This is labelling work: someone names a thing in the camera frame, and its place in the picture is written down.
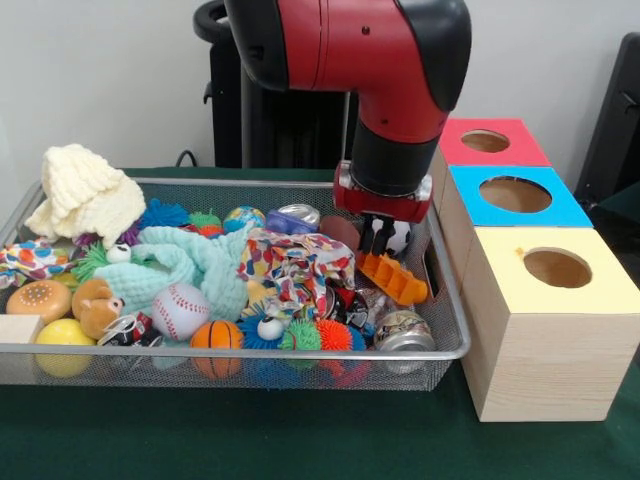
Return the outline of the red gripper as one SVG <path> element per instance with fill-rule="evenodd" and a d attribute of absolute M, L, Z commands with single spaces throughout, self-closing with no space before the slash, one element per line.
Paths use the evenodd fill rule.
<path fill-rule="evenodd" d="M 376 218 L 374 221 L 372 215 L 363 217 L 359 241 L 359 250 L 362 253 L 369 253 L 373 244 L 374 255 L 384 254 L 389 239 L 395 235 L 394 220 L 420 223 L 428 212 L 432 193 L 433 179 L 429 174 L 422 178 L 414 192 L 400 197 L 379 195 L 361 187 L 351 175 L 349 160 L 340 161 L 334 174 L 333 196 L 338 209 L 358 215 L 389 217 Z"/>

